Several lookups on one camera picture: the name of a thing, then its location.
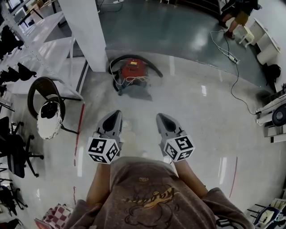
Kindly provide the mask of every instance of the white desk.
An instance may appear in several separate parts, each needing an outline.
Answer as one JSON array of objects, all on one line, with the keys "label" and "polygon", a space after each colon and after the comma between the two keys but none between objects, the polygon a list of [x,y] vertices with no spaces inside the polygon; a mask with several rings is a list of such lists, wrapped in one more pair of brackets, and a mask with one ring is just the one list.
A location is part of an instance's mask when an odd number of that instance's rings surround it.
[{"label": "white desk", "polygon": [[263,65],[281,53],[281,48],[270,36],[268,30],[257,19],[254,20],[250,27],[250,31],[254,35],[254,40],[251,44],[259,46],[261,53],[257,55],[257,59]]}]

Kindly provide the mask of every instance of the vacuum hose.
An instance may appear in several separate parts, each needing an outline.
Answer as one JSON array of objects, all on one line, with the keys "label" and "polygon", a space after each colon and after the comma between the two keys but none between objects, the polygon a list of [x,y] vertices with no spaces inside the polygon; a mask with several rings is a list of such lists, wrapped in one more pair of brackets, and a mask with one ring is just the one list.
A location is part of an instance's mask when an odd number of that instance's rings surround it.
[{"label": "vacuum hose", "polygon": [[158,74],[159,77],[163,77],[163,74],[159,71],[159,69],[154,64],[152,64],[149,60],[145,59],[144,57],[141,57],[139,55],[123,55],[123,56],[120,56],[120,57],[116,58],[115,60],[113,60],[112,63],[110,64],[110,66],[108,66],[109,74],[113,74],[114,75],[114,79],[115,80],[113,80],[112,84],[113,84],[114,89],[117,92],[119,91],[119,89],[117,88],[115,81],[117,81],[119,79],[119,70],[114,71],[114,72],[111,73],[111,69],[118,61],[126,59],[126,58],[134,58],[134,59],[142,60],[143,62],[145,62],[147,64],[148,67],[153,69]]}]

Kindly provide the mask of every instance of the glossy tile floor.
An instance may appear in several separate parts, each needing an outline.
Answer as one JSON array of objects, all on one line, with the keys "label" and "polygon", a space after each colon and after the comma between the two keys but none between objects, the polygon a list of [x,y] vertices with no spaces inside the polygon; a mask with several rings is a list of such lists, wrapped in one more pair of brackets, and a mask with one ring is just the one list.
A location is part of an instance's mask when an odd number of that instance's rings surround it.
[{"label": "glossy tile floor", "polygon": [[[65,131],[51,140],[42,140],[36,120],[27,110],[26,96],[15,97],[16,112],[11,120],[24,122],[20,134],[24,139],[34,134],[31,151],[45,156],[44,160],[32,161],[38,178],[29,167],[23,179],[0,173],[21,189],[29,207],[24,211],[17,208],[17,212],[27,229],[35,229],[33,219],[41,219],[57,203],[74,206],[75,200],[85,198],[97,166],[85,152],[88,138],[98,120],[116,109],[124,117],[122,156],[163,160],[156,126],[156,114],[162,112],[176,118],[192,136],[196,149],[188,162],[208,189],[221,187],[243,211],[255,203],[269,204],[279,196],[286,174],[286,145],[271,144],[264,138],[256,117],[231,96],[230,84],[235,76],[184,59],[163,55],[150,58],[164,75],[159,78],[149,72],[147,91],[151,101],[127,94],[120,97],[112,87],[111,75],[88,72],[82,89],[85,106],[77,149],[76,135]],[[260,106],[255,96],[240,90],[247,85],[240,79],[234,93],[255,111]],[[42,101],[37,98],[35,106],[39,104]],[[66,107],[64,125],[77,130],[82,102],[66,101]]]},{"label": "glossy tile floor", "polygon": [[[99,16],[106,49],[172,55],[237,75],[236,67],[211,40],[211,31],[222,30],[211,15],[183,5],[160,4],[158,0],[125,0],[120,11],[109,12],[119,9],[120,4],[101,6]],[[222,32],[213,37],[227,50]],[[240,60],[240,76],[271,92],[253,47],[245,49],[238,40],[228,40],[228,43],[230,52]]]}]

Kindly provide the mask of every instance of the cable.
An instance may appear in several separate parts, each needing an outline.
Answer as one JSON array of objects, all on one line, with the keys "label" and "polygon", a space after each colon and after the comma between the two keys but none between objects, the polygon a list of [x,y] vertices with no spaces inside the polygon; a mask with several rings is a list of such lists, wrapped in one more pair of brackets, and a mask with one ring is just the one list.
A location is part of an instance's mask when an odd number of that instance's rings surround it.
[{"label": "cable", "polygon": [[220,30],[220,31],[211,31],[210,32],[210,37],[213,41],[213,43],[217,46],[218,50],[220,50],[224,55],[226,55],[231,61],[233,61],[235,64],[240,64],[240,61],[229,51],[229,45],[228,46],[228,51],[220,47],[213,39],[213,36],[211,33],[220,33],[220,32],[225,32],[227,30]]},{"label": "cable", "polygon": [[104,1],[105,1],[105,0],[103,0],[103,1],[101,2],[100,6],[99,6],[99,9],[98,9],[99,12],[100,12],[101,6],[102,6],[102,4],[104,3]]},{"label": "cable", "polygon": [[[212,32],[219,33],[219,32],[224,32],[224,31],[225,31],[225,30],[221,30],[221,31],[217,31],[217,32],[211,31],[211,32],[210,32],[211,39],[213,40],[213,37],[212,37],[212,35],[211,35]],[[224,50],[224,51],[226,51],[227,53],[231,54],[233,58],[235,58],[236,60],[238,60],[238,59],[229,51],[229,44],[228,44],[228,41],[227,41],[226,38],[225,38],[225,41],[227,42],[228,51],[225,50],[225,49],[223,49],[222,47],[219,47],[219,46],[214,42],[214,40],[213,40],[213,42],[216,44],[216,46],[218,47],[218,49],[219,49],[224,55],[226,55],[226,56],[229,58],[229,55],[228,55],[228,54],[225,54],[222,50]],[[234,84],[232,85],[232,87],[231,87],[231,94],[232,94],[232,96],[233,96],[234,98],[236,98],[236,99],[238,99],[238,100],[240,100],[240,101],[242,101],[242,102],[244,102],[244,103],[246,104],[247,109],[248,109],[248,112],[249,112],[250,114],[256,115],[256,114],[250,112],[250,109],[249,109],[249,107],[248,107],[248,104],[247,104],[245,101],[243,101],[242,99],[236,97],[236,96],[232,93],[232,89],[233,89],[234,85],[237,83],[237,81],[238,81],[238,79],[239,79],[239,76],[240,76],[240,72],[238,71],[238,66],[237,66],[238,64],[239,64],[239,61],[238,61],[238,63],[236,63],[237,79],[236,79],[235,83],[234,83]]]},{"label": "cable", "polygon": [[[225,49],[223,49],[222,47],[218,46],[217,43],[215,43],[215,41],[214,41],[214,39],[213,39],[213,37],[212,37],[212,35],[211,35],[211,33],[220,33],[220,32],[225,32],[225,31],[226,31],[226,30],[211,31],[211,32],[210,32],[211,39],[212,39],[212,41],[214,42],[214,44],[217,46],[217,48],[218,48],[224,55],[226,55],[226,56],[229,58],[230,55],[228,55],[228,54],[226,54],[226,53],[223,52],[223,51],[226,51],[227,53],[231,54],[234,59],[238,60],[238,59],[229,51],[229,44],[228,44],[228,41],[227,41],[227,39],[226,39],[225,36],[223,36],[223,37],[224,37],[225,41],[227,42],[228,50],[225,50]],[[231,94],[232,94],[232,96],[233,96],[234,98],[236,98],[236,99],[238,99],[238,100],[240,100],[240,101],[242,101],[242,102],[244,102],[244,103],[246,104],[247,109],[248,109],[248,112],[249,112],[250,114],[256,115],[256,114],[253,114],[253,113],[250,112],[249,107],[248,107],[248,104],[247,104],[245,101],[243,101],[242,99],[236,97],[236,96],[232,93],[232,89],[233,89],[234,85],[237,83],[237,81],[238,81],[238,79],[239,79],[239,76],[240,76],[240,72],[239,72],[238,67],[237,67],[238,64],[236,63],[237,79],[236,79],[235,83],[234,83],[234,84],[232,85],[232,87],[231,87]],[[279,101],[278,103],[276,103],[276,104],[274,104],[274,105],[272,105],[272,106],[270,106],[270,107],[264,109],[264,110],[261,110],[260,112],[263,112],[263,111],[265,111],[265,110],[268,110],[269,108],[271,108],[271,107],[273,107],[273,106],[276,106],[277,104],[283,102],[284,100],[286,100],[286,98],[283,99],[283,100],[281,100],[281,101]]]},{"label": "cable", "polygon": [[238,100],[240,100],[240,101],[242,101],[242,102],[244,102],[244,103],[246,104],[247,109],[248,109],[248,112],[249,112],[250,114],[256,115],[256,114],[253,114],[253,113],[250,112],[249,107],[248,107],[248,105],[247,105],[247,103],[246,103],[245,101],[243,101],[242,99],[236,97],[236,96],[232,93],[232,89],[233,89],[234,85],[237,83],[237,81],[238,81],[238,79],[239,79],[239,76],[240,76],[240,72],[238,71],[237,64],[236,64],[236,69],[237,69],[237,79],[236,79],[236,82],[235,82],[235,83],[232,85],[232,87],[231,87],[231,94],[232,94],[232,96],[233,96],[234,98],[236,98],[236,99],[238,99]]},{"label": "cable", "polygon": [[123,8],[123,2],[120,2],[120,3],[121,3],[121,6],[120,6],[120,8],[118,10],[114,10],[114,11],[108,10],[108,11],[101,12],[100,14],[102,15],[102,14],[108,13],[108,12],[116,13],[116,12],[120,11]]}]

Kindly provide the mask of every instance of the white pillar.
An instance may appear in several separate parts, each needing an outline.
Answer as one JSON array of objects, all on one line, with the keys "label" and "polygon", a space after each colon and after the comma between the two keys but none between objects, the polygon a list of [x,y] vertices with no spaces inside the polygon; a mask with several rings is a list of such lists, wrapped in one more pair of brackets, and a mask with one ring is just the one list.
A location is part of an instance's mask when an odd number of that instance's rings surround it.
[{"label": "white pillar", "polygon": [[105,72],[106,44],[95,0],[59,0],[59,4],[90,68]]}]

